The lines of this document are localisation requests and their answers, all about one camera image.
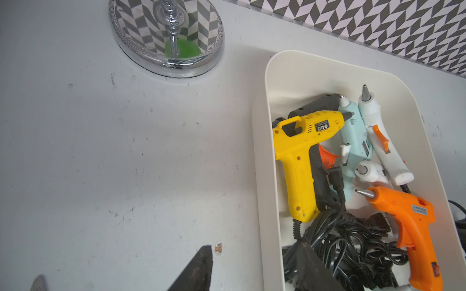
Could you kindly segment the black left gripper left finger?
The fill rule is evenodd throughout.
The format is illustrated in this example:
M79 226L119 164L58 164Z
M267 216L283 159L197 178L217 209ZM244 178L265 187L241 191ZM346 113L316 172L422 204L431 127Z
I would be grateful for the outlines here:
M168 291L209 291L212 267L212 246L202 246Z

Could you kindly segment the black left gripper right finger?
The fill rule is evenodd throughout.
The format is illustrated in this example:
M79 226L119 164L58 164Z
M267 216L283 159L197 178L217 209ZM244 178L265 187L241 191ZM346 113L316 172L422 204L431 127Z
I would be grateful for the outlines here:
M299 291L343 291L344 288L325 267L311 246L302 241L297 251L297 286Z

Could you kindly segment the black glue gun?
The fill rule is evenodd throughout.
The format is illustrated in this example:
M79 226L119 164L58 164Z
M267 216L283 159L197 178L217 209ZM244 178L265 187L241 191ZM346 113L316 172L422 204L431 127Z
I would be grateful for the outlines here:
M321 95L291 111L286 118L275 119L272 128L294 116L323 110L338 111L339 97L337 93ZM330 171L326 170L321 159L319 146L341 156L341 145L342 138L338 131L332 138L309 150L319 214L310 222L303 223L293 219L289 210L295 242L282 249L285 281L297 286L296 251L298 243L304 241L346 291L361 291L365 288L397 291L399 285L392 268L406 264L408 255L406 251L397 248L394 242L383 240L394 229L388 225L382 213L369 218L357 218L349 213L345 206L347 202L343 190L341 158L336 158L335 166L330 166Z

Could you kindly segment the white glue gun orange trigger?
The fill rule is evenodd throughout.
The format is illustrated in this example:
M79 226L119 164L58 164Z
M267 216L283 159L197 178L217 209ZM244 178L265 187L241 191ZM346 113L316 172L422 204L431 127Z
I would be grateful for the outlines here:
M347 143L341 145L341 149L341 156L337 156L320 145L319 153L327 171L330 171L330 166L335 166L336 158L341 158L343 190L346 202L351 200L357 182L365 183L370 187L392 188L388 174L383 166L378 162L371 161L372 149L368 151L369 155L366 155L366 144L353 147L350 143Z

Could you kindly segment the mint green glue gun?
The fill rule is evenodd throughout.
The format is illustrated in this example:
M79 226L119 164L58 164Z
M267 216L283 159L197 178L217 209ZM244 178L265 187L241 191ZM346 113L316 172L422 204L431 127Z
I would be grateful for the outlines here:
M371 160L373 147L368 139L368 133L358 105L347 97L340 95L338 111L341 113L353 113L352 117L345 121L345 125L339 131L342 138L341 169L343 190L345 201L349 202L356 185L354 170L361 161Z

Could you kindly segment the yellow glue gun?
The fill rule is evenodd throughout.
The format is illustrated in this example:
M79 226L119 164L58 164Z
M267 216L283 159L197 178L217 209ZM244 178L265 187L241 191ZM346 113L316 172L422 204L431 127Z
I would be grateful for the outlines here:
M308 223L318 216L309 150L336 135L353 112L323 110L294 116L273 129L275 159L282 162L293 219Z

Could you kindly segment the small white glue gun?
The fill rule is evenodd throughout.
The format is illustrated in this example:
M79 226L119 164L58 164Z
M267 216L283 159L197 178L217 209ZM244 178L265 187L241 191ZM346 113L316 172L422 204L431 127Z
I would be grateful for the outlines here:
M381 106L365 84L362 86L358 108L373 149L391 182L403 192L410 193L408 183L414 181L414 174L393 145L383 124Z

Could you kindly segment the white plastic storage box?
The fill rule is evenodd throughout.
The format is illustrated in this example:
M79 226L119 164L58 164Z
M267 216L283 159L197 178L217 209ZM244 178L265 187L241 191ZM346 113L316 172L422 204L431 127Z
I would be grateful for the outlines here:
M390 73L295 50L282 51L271 58L252 106L264 287L267 291L289 289L283 278L282 247L294 241L285 177L275 162L271 124L276 117L287 116L323 93L341 93L357 101L363 85L369 87L381 105L389 137L414 173L410 190L434 205L436 220L430 225L430 233L444 289L463 291L466 261L438 171L438 160L425 131L425 120L410 89Z

